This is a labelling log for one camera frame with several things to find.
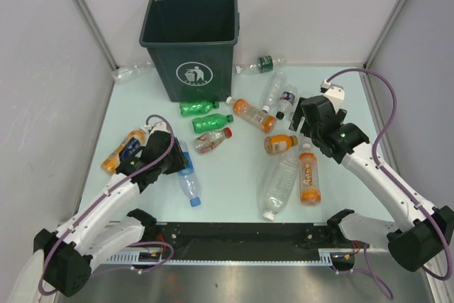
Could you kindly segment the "blue label water bottle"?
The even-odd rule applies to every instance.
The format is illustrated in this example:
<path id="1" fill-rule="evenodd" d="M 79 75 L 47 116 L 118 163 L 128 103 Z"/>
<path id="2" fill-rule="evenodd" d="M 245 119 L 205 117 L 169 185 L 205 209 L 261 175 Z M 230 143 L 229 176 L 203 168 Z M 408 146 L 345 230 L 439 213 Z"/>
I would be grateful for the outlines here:
<path id="1" fill-rule="evenodd" d="M 179 185 L 182 192 L 188 198 L 190 206 L 197 207 L 201 204 L 200 199 L 201 186 L 194 171 L 194 166 L 189 154 L 187 144 L 183 140 L 180 140 L 179 145 L 180 148 L 182 149 L 184 157 L 187 159 L 187 166 L 177 173 Z"/>

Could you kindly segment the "yellow navy milk tea bottle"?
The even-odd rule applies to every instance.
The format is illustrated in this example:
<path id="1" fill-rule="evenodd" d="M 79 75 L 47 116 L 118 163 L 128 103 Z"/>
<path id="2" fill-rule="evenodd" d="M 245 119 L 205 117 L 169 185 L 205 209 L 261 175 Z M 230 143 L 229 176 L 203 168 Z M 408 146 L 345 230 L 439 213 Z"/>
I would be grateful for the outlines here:
<path id="1" fill-rule="evenodd" d="M 146 144 L 149 133 L 144 126 L 131 131 L 120 143 L 120 145 L 113 151 L 105 161 L 101 164 L 101 168 L 113 174 L 116 168 L 127 157 L 131 156 L 135 151 Z"/>

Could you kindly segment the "orange juice bottle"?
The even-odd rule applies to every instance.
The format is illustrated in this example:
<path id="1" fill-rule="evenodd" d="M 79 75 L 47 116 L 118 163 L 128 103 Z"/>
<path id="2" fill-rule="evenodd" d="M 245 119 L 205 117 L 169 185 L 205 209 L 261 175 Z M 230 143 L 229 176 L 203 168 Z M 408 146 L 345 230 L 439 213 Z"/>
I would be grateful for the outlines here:
<path id="1" fill-rule="evenodd" d="M 296 146 L 298 142 L 299 140 L 296 136 L 279 134 L 266 137 L 264 141 L 264 148 L 265 151 L 269 154 L 283 153 Z"/>

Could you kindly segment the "red cap crushed bottle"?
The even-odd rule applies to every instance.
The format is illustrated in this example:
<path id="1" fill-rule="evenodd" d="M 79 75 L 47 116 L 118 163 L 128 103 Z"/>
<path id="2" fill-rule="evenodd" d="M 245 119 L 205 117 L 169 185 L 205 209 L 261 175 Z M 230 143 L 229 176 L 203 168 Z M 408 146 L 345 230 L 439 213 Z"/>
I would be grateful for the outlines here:
<path id="1" fill-rule="evenodd" d="M 200 154 L 207 153 L 232 136 L 230 128 L 207 131 L 194 140 L 194 148 Z"/>

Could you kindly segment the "green bottle with cap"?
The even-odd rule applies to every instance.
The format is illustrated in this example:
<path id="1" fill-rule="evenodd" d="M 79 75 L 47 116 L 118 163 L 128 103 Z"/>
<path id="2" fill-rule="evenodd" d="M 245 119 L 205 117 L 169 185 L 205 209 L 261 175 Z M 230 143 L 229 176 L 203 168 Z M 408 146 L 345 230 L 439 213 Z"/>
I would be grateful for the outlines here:
<path id="1" fill-rule="evenodd" d="M 233 122 L 233 116 L 231 114 L 211 114 L 192 119 L 192 128 L 195 133 L 204 133 L 221 129 L 231 122 Z"/>

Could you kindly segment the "orange jasmine tea bottle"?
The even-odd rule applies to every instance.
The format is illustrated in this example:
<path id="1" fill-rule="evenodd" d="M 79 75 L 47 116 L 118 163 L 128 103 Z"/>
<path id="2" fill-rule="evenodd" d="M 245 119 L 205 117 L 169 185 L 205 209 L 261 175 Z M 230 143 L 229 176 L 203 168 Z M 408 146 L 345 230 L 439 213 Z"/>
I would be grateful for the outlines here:
<path id="1" fill-rule="evenodd" d="M 321 202 L 318 163 L 309 143 L 303 143 L 299 156 L 300 201 L 304 205 L 317 205 Z"/>

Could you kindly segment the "crushed clear bottle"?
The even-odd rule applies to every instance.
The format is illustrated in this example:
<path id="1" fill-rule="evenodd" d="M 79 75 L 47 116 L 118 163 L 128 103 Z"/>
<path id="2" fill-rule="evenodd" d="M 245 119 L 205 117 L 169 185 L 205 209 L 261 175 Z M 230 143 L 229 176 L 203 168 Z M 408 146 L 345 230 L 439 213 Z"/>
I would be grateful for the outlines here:
<path id="1" fill-rule="evenodd" d="M 112 78 L 115 84 L 121 84 L 132 79 L 136 79 L 153 69 L 153 62 L 151 60 L 147 60 L 145 62 L 136 63 L 134 65 L 119 67 L 112 72 Z"/>

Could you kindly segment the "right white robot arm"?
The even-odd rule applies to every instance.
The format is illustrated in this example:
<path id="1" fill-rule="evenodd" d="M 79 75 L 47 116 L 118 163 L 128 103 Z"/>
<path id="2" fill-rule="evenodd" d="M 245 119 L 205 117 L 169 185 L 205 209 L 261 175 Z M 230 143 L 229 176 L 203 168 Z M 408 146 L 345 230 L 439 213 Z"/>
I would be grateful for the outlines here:
<path id="1" fill-rule="evenodd" d="M 403 191 L 403 179 L 373 154 L 368 136 L 355 124 L 345 123 L 346 110 L 335 110 L 318 95 L 300 98 L 289 126 L 310 138 L 326 157 L 352 172 L 384 205 L 388 221 L 367 219 L 354 211 L 339 213 L 338 223 L 327 229 L 328 241 L 343 247 L 353 240 L 387 249 L 405 270 L 415 272 L 442 250 L 453 236 L 453 210 L 435 207 L 414 190 Z"/>

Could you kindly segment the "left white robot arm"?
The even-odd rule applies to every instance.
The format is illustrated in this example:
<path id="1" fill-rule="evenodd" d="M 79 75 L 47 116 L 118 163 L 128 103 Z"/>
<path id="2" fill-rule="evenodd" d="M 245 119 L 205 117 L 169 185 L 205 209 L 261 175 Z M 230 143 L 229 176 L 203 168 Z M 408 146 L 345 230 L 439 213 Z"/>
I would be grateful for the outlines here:
<path id="1" fill-rule="evenodd" d="M 134 209 L 116 226 L 111 217 L 138 197 L 160 175 L 171 175 L 188 164 L 171 130 L 156 130 L 143 147 L 116 168 L 111 179 L 85 209 L 56 231 L 41 230 L 33 249 L 44 252 L 43 281 L 66 297 L 77 294 L 107 258 L 132 245 L 161 245 L 157 220 Z"/>

